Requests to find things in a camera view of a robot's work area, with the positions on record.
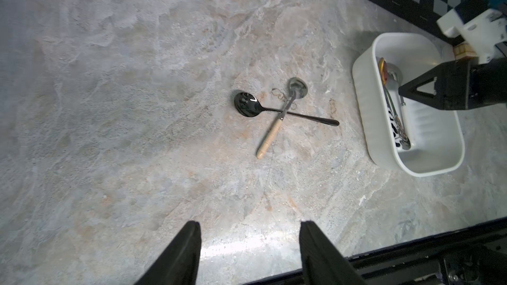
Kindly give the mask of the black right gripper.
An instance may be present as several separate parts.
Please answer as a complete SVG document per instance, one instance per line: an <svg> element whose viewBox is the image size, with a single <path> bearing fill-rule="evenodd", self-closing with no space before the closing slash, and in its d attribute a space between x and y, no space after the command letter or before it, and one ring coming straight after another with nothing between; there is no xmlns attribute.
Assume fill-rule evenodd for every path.
<svg viewBox="0 0 507 285"><path fill-rule="evenodd" d="M400 96L437 110L506 103L506 58L490 63L441 63L398 89Z"/></svg>

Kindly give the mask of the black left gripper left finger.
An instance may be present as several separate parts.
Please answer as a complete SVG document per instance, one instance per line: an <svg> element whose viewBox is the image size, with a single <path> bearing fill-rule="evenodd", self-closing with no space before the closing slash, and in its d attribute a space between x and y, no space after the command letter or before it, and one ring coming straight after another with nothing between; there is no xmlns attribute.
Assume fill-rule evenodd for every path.
<svg viewBox="0 0 507 285"><path fill-rule="evenodd" d="M200 224L191 220L183 226L135 285L196 284L200 253Z"/></svg>

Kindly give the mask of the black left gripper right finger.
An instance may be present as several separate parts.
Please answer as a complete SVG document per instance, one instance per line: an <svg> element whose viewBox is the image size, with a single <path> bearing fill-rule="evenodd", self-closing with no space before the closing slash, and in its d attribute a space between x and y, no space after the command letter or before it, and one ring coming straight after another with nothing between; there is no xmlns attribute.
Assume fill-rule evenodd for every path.
<svg viewBox="0 0 507 285"><path fill-rule="evenodd" d="M315 222L301 223L299 243L305 284L366 283Z"/></svg>

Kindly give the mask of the long silver spoon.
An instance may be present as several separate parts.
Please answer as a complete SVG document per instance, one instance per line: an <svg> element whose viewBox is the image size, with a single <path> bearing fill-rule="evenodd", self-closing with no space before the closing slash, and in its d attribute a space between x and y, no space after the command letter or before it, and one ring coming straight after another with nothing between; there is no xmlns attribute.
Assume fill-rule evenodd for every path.
<svg viewBox="0 0 507 285"><path fill-rule="evenodd" d="M383 89L384 89L384 94L386 97L387 105L392 112L393 121L396 125L398 137L400 138L400 145L403 150L409 150L409 149L411 149L411 142L409 140L409 137L407 136L407 133L406 133L406 131L403 127L403 124L400 120L400 117L398 116L398 114L396 112L396 107L393 104L393 101L392 101L392 98L390 96L388 89L386 88L386 86L383 86Z"/></svg>

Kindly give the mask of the black spoon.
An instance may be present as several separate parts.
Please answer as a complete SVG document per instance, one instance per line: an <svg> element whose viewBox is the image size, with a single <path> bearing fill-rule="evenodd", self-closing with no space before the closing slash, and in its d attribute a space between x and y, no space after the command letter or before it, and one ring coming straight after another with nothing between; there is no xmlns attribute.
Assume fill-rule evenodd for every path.
<svg viewBox="0 0 507 285"><path fill-rule="evenodd" d="M265 108L259 100L247 92L239 92L234 97L234 106L236 110L245 117L256 117L262 112L282 113L283 111L275 108ZM338 120L327 119L323 117L308 116L300 113L287 112L287 115L301 117L307 120L323 123L331 126L339 126Z"/></svg>

